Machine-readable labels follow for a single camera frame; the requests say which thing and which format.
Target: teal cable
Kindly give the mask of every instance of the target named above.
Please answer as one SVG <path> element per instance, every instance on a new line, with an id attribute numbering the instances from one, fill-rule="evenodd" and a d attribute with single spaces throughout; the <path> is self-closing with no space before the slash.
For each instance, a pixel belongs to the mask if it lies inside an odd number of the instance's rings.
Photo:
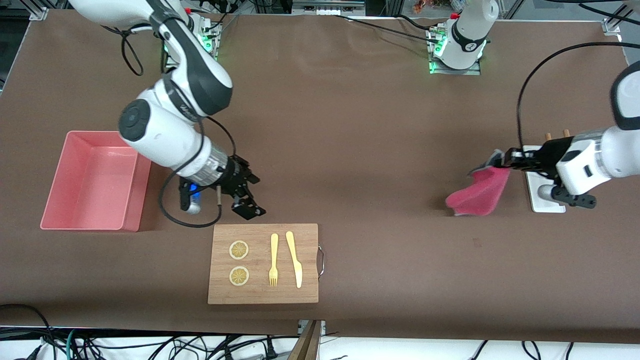
<path id="1" fill-rule="evenodd" d="M 69 336 L 67 336 L 67 360 L 71 360 L 71 340 L 74 337 L 75 331 L 75 329 L 71 330 Z"/>

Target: white floor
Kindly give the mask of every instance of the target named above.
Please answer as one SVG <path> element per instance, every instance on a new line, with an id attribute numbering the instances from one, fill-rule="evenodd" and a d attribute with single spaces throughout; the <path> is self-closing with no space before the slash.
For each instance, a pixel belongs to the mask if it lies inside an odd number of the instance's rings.
<path id="1" fill-rule="evenodd" d="M 236 342 L 259 339 L 262 336 L 245 336 Z M 96 344 L 104 346 L 128 346 L 146 343 L 158 343 L 167 340 L 162 338 L 108 338 L 98 339 Z M 213 348 L 224 337 L 209 336 L 204 341 L 208 348 Z M 291 351 L 295 339 L 274 340 L 276 352 Z M 409 340 L 409 339 L 372 339 L 372 338 L 334 338 L 325 337 L 320 346 L 320 360 L 469 360 L 480 345 L 479 340 Z M 15 360 L 26 358 L 40 342 L 38 340 L 0 341 L 0 360 Z M 201 347 L 197 340 L 194 345 Z M 541 358 L 544 360 L 564 360 L 567 343 L 539 342 Z M 126 350 L 102 350 L 107 360 L 146 360 L 157 346 L 133 348 Z M 167 346 L 156 358 L 165 360 L 170 356 L 171 346 Z M 247 359 L 264 354 L 264 347 L 259 343 L 242 348 L 233 353 L 235 360 Z M 43 347 L 38 360 L 52 359 L 52 348 Z M 65 360 L 63 352 L 58 351 L 58 359 Z M 478 360 L 528 360 L 529 357 L 522 350 L 519 341 L 489 341 Z M 571 360 L 601 360 L 601 359 L 640 359 L 640 345 L 576 343 L 570 356 Z M 175 360 L 197 360 L 197 356 L 188 351 L 178 353 Z"/>

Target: wooden block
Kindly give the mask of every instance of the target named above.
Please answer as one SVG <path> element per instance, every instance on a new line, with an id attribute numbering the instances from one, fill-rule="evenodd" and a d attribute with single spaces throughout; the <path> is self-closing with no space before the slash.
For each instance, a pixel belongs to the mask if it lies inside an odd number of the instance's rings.
<path id="1" fill-rule="evenodd" d="M 302 287 L 296 287 L 291 253 L 285 233 L 292 231 L 296 255 L 302 264 Z M 269 286 L 271 234 L 278 242 L 278 286 Z M 235 241 L 247 243 L 248 254 L 233 259 L 229 247 Z M 213 230 L 209 304 L 301 304 L 318 302 L 318 226 L 317 224 L 233 224 L 216 225 Z M 229 281 L 230 271 L 244 266 L 249 280 L 242 286 Z"/>

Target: fork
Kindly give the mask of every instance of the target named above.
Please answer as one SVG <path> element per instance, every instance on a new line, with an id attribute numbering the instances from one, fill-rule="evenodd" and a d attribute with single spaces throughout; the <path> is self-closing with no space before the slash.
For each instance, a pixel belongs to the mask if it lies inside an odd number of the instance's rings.
<path id="1" fill-rule="evenodd" d="M 278 286 L 278 269 L 276 269 L 277 257 L 278 257 L 278 234 L 271 234 L 271 269 L 269 270 L 270 286 Z"/>

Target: knife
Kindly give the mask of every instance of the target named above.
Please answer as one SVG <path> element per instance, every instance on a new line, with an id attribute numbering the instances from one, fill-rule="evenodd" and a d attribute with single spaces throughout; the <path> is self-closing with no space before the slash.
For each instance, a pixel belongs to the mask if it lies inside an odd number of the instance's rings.
<path id="1" fill-rule="evenodd" d="M 291 259 L 293 259 L 293 270 L 296 272 L 296 286 L 300 288 L 302 286 L 302 264 L 296 257 L 296 242 L 293 240 L 293 233 L 287 231 L 287 244 L 289 245 L 289 251 L 291 251 Z"/>

